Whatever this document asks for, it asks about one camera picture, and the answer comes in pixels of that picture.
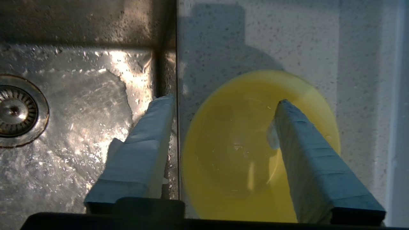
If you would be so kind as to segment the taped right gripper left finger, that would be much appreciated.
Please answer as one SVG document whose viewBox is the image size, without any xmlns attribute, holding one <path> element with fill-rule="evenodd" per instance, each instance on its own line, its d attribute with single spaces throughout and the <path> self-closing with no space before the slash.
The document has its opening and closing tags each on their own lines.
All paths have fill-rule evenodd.
<svg viewBox="0 0 409 230">
<path fill-rule="evenodd" d="M 173 95 L 149 103 L 127 139 L 108 158 L 104 171 L 86 195 L 85 204 L 162 196 L 174 110 Z"/>
</svg>

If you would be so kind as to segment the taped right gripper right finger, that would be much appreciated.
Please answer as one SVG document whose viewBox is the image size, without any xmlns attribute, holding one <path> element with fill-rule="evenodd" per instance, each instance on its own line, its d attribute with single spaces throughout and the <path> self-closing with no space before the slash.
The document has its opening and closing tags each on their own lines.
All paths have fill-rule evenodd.
<svg viewBox="0 0 409 230">
<path fill-rule="evenodd" d="M 299 223 L 384 223 L 382 205 L 290 101 L 278 103 L 267 136 L 270 146 L 281 150 Z"/>
</svg>

